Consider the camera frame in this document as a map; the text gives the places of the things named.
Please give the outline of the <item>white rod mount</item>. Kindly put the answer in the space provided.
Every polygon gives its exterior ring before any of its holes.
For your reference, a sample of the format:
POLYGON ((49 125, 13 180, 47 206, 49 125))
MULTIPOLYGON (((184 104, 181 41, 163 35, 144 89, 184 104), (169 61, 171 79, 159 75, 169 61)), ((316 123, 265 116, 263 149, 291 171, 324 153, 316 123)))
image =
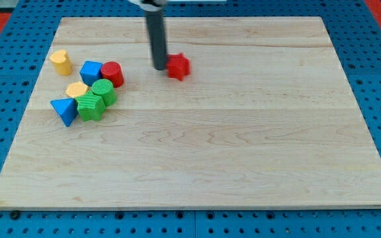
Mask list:
POLYGON ((128 0, 132 4, 139 6, 144 11, 160 11, 168 3, 168 0, 128 0))

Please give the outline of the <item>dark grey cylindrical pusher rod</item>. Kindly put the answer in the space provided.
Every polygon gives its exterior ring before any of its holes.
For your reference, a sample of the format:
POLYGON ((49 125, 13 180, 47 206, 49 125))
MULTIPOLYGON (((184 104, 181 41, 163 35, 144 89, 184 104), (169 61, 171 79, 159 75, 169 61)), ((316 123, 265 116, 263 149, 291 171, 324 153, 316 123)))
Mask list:
POLYGON ((163 9, 145 11, 145 18, 153 67, 163 71, 168 61, 163 9))

